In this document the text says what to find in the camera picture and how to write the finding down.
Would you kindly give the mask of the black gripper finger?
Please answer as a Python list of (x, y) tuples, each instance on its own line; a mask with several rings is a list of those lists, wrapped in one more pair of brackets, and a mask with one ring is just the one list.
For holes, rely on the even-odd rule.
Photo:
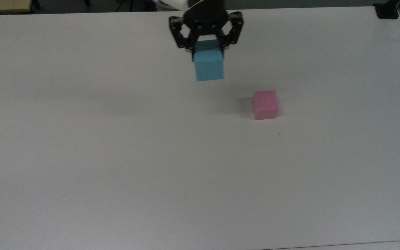
[[(231, 29), (228, 34), (224, 34), (223, 27), (228, 22), (231, 24)], [(238, 43), (243, 24), (243, 13), (241, 11), (235, 11), (232, 13), (228, 13), (227, 11), (217, 12), (217, 39), (223, 57), (224, 51), (227, 47)]]
[(189, 34), (187, 37), (184, 37), (181, 33), (183, 25), (185, 25), (184, 21), (184, 17), (170, 16), (168, 19), (169, 30), (173, 35), (177, 47), (188, 50), (191, 53), (191, 60), (194, 61), (195, 45), (200, 36), (201, 23), (188, 23), (190, 24), (190, 26), (187, 26)]

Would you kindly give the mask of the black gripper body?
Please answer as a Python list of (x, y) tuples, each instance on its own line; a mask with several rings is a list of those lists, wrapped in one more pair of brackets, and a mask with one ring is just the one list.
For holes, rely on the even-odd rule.
[(224, 35), (222, 28), (229, 21), (225, 0), (188, 0), (183, 15), (190, 36)]

